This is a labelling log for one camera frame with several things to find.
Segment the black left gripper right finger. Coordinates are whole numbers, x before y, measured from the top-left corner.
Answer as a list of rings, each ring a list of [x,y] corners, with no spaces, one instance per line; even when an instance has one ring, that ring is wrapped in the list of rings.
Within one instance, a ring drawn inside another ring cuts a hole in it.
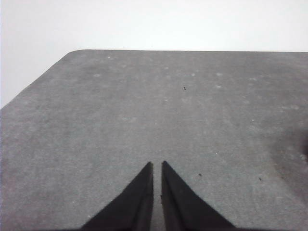
[[[167,161],[162,163],[161,200],[167,231],[229,231],[236,228],[203,201]]]

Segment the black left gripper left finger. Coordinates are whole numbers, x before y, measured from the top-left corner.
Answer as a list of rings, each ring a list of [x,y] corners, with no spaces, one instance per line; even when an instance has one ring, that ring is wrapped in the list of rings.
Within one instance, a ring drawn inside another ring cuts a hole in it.
[[[154,170],[148,162],[127,187],[86,222],[82,231],[149,231],[154,204]]]

